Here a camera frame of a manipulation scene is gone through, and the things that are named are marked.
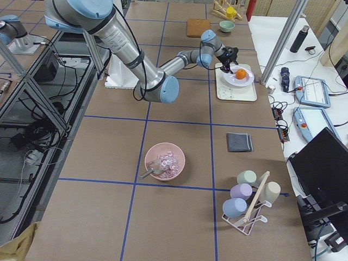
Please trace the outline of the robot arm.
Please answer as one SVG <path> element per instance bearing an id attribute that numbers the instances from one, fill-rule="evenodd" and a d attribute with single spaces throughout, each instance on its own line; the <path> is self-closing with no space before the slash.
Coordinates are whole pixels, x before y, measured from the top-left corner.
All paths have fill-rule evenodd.
<path id="1" fill-rule="evenodd" d="M 230 64 L 237 62 L 238 49 L 225 46 L 211 29 L 203 32 L 199 49 L 181 51 L 177 56 L 156 67 L 139 47 L 131 29 L 119 18 L 122 12 L 113 1 L 45 1 L 46 24 L 69 33 L 88 33 L 98 37 L 138 78 L 134 88 L 139 99 L 172 103 L 179 95 L 179 82 L 174 76 L 189 64 L 205 69 L 213 57 L 229 73 Z"/>

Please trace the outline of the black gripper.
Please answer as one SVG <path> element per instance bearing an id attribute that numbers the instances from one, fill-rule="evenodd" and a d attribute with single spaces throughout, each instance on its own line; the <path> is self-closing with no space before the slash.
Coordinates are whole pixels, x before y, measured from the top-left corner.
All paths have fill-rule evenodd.
<path id="1" fill-rule="evenodd" d="M 222 54 L 217 56 L 217 59 L 223 64 L 220 70 L 226 74 L 233 74 L 230 63 L 239 65 L 237 62 L 239 49 L 237 47 L 225 46 L 221 50 Z"/>

